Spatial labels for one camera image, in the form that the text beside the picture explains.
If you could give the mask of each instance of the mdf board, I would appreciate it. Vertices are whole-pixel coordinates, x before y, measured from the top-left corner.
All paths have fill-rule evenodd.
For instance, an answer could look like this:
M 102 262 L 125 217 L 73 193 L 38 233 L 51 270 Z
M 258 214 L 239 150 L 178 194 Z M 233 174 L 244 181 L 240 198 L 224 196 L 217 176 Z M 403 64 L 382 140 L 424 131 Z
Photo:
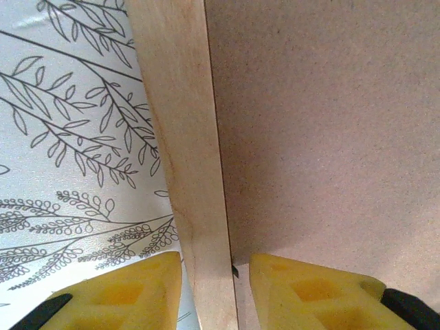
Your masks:
M 204 3 L 132 0 L 129 16 L 201 328 L 236 330 Z
M 440 311 L 440 3 L 206 0 L 240 329 L 253 252 Z

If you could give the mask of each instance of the leaf pattern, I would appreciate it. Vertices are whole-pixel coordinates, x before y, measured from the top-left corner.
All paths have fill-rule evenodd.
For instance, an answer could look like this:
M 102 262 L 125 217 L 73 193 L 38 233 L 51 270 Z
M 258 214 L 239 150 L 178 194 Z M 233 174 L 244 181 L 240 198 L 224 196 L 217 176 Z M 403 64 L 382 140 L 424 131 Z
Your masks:
M 0 199 L 0 234 L 9 234 L 19 230 L 29 230 L 33 234 L 49 234 L 68 239 L 48 241 L 46 244 L 35 243 L 27 246 L 0 249 L 0 283 L 30 273 L 26 266 L 33 262 L 45 261 L 44 266 L 27 280 L 12 286 L 11 290 L 20 289 L 40 281 L 70 264 L 74 259 L 79 262 L 102 261 L 96 269 L 119 265 L 135 257 L 133 246 L 145 239 L 150 243 L 140 257 L 158 251 L 161 247 L 178 240 L 173 218 L 170 215 L 134 223 L 112 221 L 110 216 L 115 209 L 115 201 L 103 201 L 99 196 L 86 192 L 58 191 L 58 200 L 75 207 L 78 213 L 64 213 L 63 208 L 50 201 Z M 108 223 L 113 227 L 96 231 L 93 223 Z M 107 239 L 110 245 L 83 255 L 83 250 L 76 247 L 82 239 L 111 234 Z
M 48 182 L 59 180 L 61 184 L 65 177 L 72 177 L 82 184 L 82 177 L 87 177 L 96 192 L 116 184 L 136 189 L 137 179 L 152 165 L 158 167 L 160 159 L 150 114 L 138 107 L 144 104 L 139 100 L 144 96 L 134 88 L 128 90 L 127 80 L 118 78 L 124 75 L 141 81 L 130 73 L 134 58 L 131 31 L 124 30 L 126 25 L 118 20 L 118 15 L 125 14 L 124 2 L 39 0 L 35 4 L 35 10 L 47 13 L 49 29 L 58 34 L 58 40 L 65 45 L 90 46 L 92 52 L 119 61 L 124 70 L 108 80 L 105 71 L 111 68 L 103 65 L 105 61 L 93 64 L 17 36 L 32 49 L 8 68 L 0 68 L 2 118 L 10 122 L 11 132 L 29 151 L 32 149 L 32 157 L 42 157 L 53 166 L 47 176 L 53 173 L 54 178 Z M 55 58 L 61 64 L 58 67 Z M 82 81 L 79 68 L 95 80 Z M 0 179 L 19 173 L 15 165 L 0 164 Z M 170 236 L 171 214 L 120 219 L 124 206 L 116 201 L 70 190 L 57 192 L 53 200 L 1 199 L 0 241 L 7 237 L 12 243 L 0 247 L 0 283 L 10 281 L 10 290 L 19 290 L 86 259 L 96 269 L 112 267 L 139 259 L 145 246 L 168 246 L 168 239 L 177 239 Z M 24 236 L 30 239 L 24 242 Z M 81 245 L 94 237 L 102 237 L 108 245 L 86 252 Z
M 36 61 L 42 59 L 42 56 L 29 56 L 24 58 L 16 65 L 14 72 L 12 72 L 12 76 L 16 76 L 17 74 L 21 74 L 27 71 L 31 66 L 35 64 Z

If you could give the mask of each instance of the wood grain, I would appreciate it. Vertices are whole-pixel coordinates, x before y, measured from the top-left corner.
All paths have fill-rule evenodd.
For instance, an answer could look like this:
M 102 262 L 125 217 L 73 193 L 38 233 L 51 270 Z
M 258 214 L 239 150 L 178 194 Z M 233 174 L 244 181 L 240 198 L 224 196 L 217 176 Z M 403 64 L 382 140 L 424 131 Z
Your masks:
M 238 329 L 204 3 L 129 15 L 201 328 Z

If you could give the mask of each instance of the wallpaper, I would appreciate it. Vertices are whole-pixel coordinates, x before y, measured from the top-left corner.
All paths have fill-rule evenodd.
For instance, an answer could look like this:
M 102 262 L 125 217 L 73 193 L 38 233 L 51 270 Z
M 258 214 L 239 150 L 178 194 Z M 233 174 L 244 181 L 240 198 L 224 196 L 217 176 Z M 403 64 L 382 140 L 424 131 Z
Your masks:
M 0 11 L 0 329 L 52 292 L 179 250 L 121 0 Z M 178 329 L 198 329 L 186 276 Z

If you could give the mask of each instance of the black line drawing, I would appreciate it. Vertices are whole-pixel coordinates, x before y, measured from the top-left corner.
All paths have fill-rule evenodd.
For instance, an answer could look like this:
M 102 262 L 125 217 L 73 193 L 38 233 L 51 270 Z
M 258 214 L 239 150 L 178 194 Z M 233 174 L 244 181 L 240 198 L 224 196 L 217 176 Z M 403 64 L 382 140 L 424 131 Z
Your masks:
M 118 71 L 118 70 L 116 70 L 116 69 L 114 69 L 114 68 L 112 68 L 112 67 L 106 67 L 106 66 L 104 66 L 104 65 L 101 65 L 100 63 L 96 63 L 96 62 L 92 62 L 92 61 L 90 61 L 90 60 L 86 60 L 85 58 L 81 58 L 81 57 L 79 57 L 79 56 L 75 56 L 75 55 L 70 54 L 70 53 L 68 53 L 68 52 L 64 52 L 63 50 L 56 49 L 56 48 L 53 48 L 53 47 L 50 47 L 50 46 L 44 45 L 44 44 L 42 44 L 42 43 L 37 43 L 36 41 L 30 40 L 30 39 L 26 39 L 26 38 L 23 38 L 23 37 L 21 37 L 21 36 L 17 36 L 17 35 L 15 35 L 15 34 L 12 34 L 12 33 L 7 32 L 7 31 L 0 30 L 0 34 L 3 34 L 3 35 L 5 35 L 5 36 L 9 36 L 9 37 L 11 37 L 11 38 L 14 38 L 14 39 L 17 39 L 17 40 L 20 40 L 20 41 L 24 41 L 25 43 L 29 43 L 29 44 L 32 44 L 32 45 L 35 45 L 35 46 L 41 47 L 41 48 L 43 48 L 43 49 L 50 50 L 50 51 L 52 51 L 52 52 L 56 52 L 56 53 L 58 53 L 58 54 L 62 54 L 62 55 L 68 56 L 68 57 L 70 57 L 70 58 L 74 58 L 74 59 L 76 59 L 76 60 L 78 60 L 78 61 L 80 61 L 80 62 L 82 62 L 82 63 L 88 63 L 88 64 L 94 65 L 94 66 L 96 66 L 96 67 L 101 67 L 101 68 L 106 69 L 106 70 L 108 70 L 108 71 L 110 71 L 110 72 L 113 72 L 113 73 L 115 73 L 115 74 L 119 74 L 119 75 L 121 75 L 121 76 L 124 76 L 124 77 L 130 78 L 130 79 L 136 80 L 136 81 L 138 81 L 138 82 L 140 82 L 140 83 L 142 82 L 142 79 L 141 79 L 141 78 L 138 78 L 138 77 L 135 77 L 135 76 L 131 76 L 131 75 L 126 74 L 126 73 L 124 73 L 124 72 L 122 72 L 122 71 Z
M 132 151 L 133 138 L 139 139 L 142 147 L 136 151 L 138 162 L 141 166 L 144 165 L 148 149 L 154 159 L 150 168 L 150 175 L 154 176 L 160 167 L 159 152 L 157 147 L 151 144 L 151 141 L 155 140 L 151 119 L 141 113 L 142 111 L 148 113 L 148 105 L 132 105 L 133 93 L 123 96 L 118 91 L 118 87 L 120 87 L 118 83 L 105 80 L 91 65 L 84 62 L 81 64 L 99 77 L 102 86 L 92 87 L 85 94 L 85 102 L 72 102 L 72 98 L 76 94 L 76 85 L 71 85 L 70 80 L 74 73 L 68 72 L 54 82 L 47 84 L 45 82 L 46 68 L 44 65 L 39 66 L 39 61 L 42 58 L 42 56 L 23 58 L 11 74 L 0 71 L 0 77 L 15 98 L 14 102 L 4 97 L 0 97 L 0 100 L 10 105 L 17 129 L 22 134 L 29 135 L 26 125 L 27 117 L 39 120 L 45 128 L 44 132 L 33 138 L 30 143 L 31 148 L 52 137 L 55 140 L 48 148 L 47 156 L 54 157 L 56 167 L 59 167 L 66 154 L 70 153 L 82 175 L 85 176 L 87 169 L 89 169 L 96 175 L 100 187 L 103 187 L 105 176 L 108 175 L 116 184 L 119 184 L 120 180 L 126 180 L 132 188 L 136 188 L 132 175 L 138 171 L 131 169 L 133 164 L 128 162 L 129 158 L 122 155 L 119 147 L 111 144 L 116 140 L 114 136 L 87 137 L 75 130 L 78 127 L 88 125 L 90 120 L 73 121 L 72 111 L 84 114 L 85 109 L 106 107 L 100 121 L 100 132 L 104 133 L 109 126 L 110 119 L 117 116 L 116 128 L 124 127 L 125 129 L 123 138 L 127 155 Z M 34 69 L 33 82 L 20 78 L 21 74 Z M 42 101 L 47 98 L 52 100 L 51 104 Z M 54 111 L 62 116 L 62 124 L 53 119 Z
M 9 171 L 11 171 L 9 167 L 0 164 L 0 175 L 6 174 Z
M 159 196 L 159 197 L 170 197 L 168 194 L 168 191 L 166 191 L 166 190 L 156 190 L 154 192 L 154 195 Z
M 128 16 L 127 11 L 125 10 L 125 0 L 113 0 L 113 1 L 103 0 L 102 3 L 94 3 L 85 0 L 70 0 L 70 1 L 74 3 L 81 3 L 86 6 L 95 6 L 98 8 L 104 8 L 108 10 L 118 10 L 123 12 L 125 16 Z
M 0 209 L 5 209 L 0 213 L 0 235 L 27 230 L 32 234 L 52 236 L 40 243 L 0 249 L 0 283 L 31 273 L 28 264 L 46 262 L 10 290 L 46 278 L 74 259 L 78 262 L 101 261 L 95 267 L 99 270 L 119 265 L 136 255 L 146 258 L 178 241 L 171 214 L 144 221 L 120 222 L 112 219 L 111 213 L 116 206 L 112 199 L 103 201 L 99 196 L 68 190 L 58 191 L 56 196 L 62 204 L 48 200 L 0 200 Z M 74 207 L 76 213 L 63 211 L 63 204 Z M 60 239 L 53 240 L 53 235 Z M 98 235 L 106 235 L 108 246 L 84 254 L 81 241 Z
M 101 56 L 104 56 L 104 51 L 113 52 L 124 65 L 132 68 L 124 49 L 128 47 L 134 50 L 133 39 L 123 43 L 114 37 L 115 34 L 121 37 L 125 37 L 126 34 L 110 10 L 82 1 L 72 1 L 57 6 L 50 0 L 40 0 L 36 9 L 39 12 L 47 11 L 52 26 L 67 42 L 76 42 L 82 36 Z M 89 18 L 90 23 L 77 19 L 69 12 L 73 9 L 81 9 Z M 71 23 L 69 29 L 66 28 L 66 20 Z
M 179 316 L 179 318 L 177 319 L 178 322 L 185 320 L 187 317 L 189 317 L 189 315 L 191 315 L 191 312 L 188 311 L 186 312 L 184 315 Z

